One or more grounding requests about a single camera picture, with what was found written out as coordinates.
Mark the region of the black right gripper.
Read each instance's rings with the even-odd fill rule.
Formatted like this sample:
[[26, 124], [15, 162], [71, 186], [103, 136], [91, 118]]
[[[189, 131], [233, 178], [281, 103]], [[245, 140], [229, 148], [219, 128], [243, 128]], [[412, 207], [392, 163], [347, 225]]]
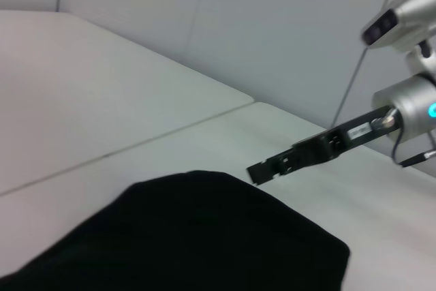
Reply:
[[397, 130], [397, 109], [384, 106], [292, 145], [246, 169], [254, 185], [262, 185], [308, 166], [323, 164], [343, 153]]

